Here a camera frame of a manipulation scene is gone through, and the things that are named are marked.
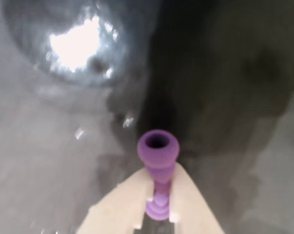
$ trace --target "purple nozzle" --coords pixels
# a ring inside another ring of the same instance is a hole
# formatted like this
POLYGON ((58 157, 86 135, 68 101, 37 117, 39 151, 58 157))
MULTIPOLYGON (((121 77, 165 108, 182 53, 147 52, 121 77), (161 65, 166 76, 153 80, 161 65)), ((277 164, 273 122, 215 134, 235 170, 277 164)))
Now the purple nozzle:
POLYGON ((139 158, 155 181, 154 199, 146 205, 146 213, 152 219, 169 218, 169 192, 179 148, 175 136, 164 130, 149 131, 138 142, 139 158))

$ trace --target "purple funnel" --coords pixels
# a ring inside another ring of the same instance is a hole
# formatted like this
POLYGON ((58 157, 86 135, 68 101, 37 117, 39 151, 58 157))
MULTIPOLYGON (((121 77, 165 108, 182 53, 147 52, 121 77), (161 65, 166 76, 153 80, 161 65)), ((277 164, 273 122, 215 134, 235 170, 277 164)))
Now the purple funnel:
POLYGON ((146 213, 152 219, 166 220, 169 218, 171 179, 179 155, 178 140, 164 130, 152 130, 140 138, 137 152, 155 181, 154 199, 147 203, 146 213))

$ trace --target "gray floor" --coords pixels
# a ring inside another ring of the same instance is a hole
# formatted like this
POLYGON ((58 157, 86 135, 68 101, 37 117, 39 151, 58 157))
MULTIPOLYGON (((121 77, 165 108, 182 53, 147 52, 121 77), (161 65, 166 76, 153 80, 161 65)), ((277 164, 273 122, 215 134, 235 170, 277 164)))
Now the gray floor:
MULTIPOLYGON (((141 167, 134 134, 124 147, 111 127, 109 93, 38 72, 0 14, 0 234, 74 233, 90 205, 141 167)), ((294 95, 247 136, 244 115, 221 151, 181 162, 228 234, 294 234, 294 95)), ((165 227, 147 222, 144 233, 165 227)))

